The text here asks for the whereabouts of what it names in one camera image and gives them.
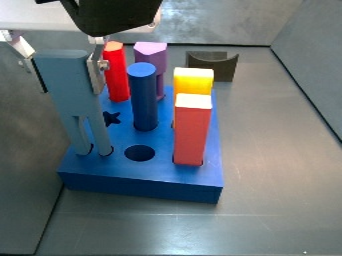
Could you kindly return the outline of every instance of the purple block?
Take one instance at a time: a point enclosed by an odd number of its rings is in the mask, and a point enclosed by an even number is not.
[[[156,99],[164,97],[164,72],[166,69],[166,43],[136,42],[134,62],[146,62],[156,67]]]
[[[136,42],[133,46],[134,62],[148,62],[156,67],[156,75],[166,69],[166,43]]]

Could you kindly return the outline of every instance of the table surface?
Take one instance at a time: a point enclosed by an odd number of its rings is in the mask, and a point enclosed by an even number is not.
[[[232,83],[213,85],[217,205],[62,189],[37,255],[342,254],[340,143],[268,48],[169,46],[165,84],[194,50],[240,54]]]

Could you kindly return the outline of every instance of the orange block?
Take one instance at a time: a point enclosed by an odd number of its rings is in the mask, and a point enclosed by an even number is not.
[[[205,149],[210,95],[176,95],[173,163],[200,166]]]

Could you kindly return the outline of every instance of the hole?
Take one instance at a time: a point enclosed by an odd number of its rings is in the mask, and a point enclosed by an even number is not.
[[[124,150],[125,157],[136,162],[144,162],[153,158],[154,150],[145,145],[133,145]]]

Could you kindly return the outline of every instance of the blue base block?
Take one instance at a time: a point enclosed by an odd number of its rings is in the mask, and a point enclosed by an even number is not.
[[[217,203],[223,173],[214,92],[202,165],[194,167],[172,163],[172,89],[164,88],[165,97],[157,102],[158,123],[149,132],[133,128],[130,102],[113,103],[106,91],[102,92],[102,111],[120,112],[121,123],[108,127],[113,153],[102,157],[94,146],[89,155],[78,156],[69,147],[57,170],[68,189]],[[124,151],[133,145],[149,146],[154,150],[153,158],[141,162],[129,160]]]

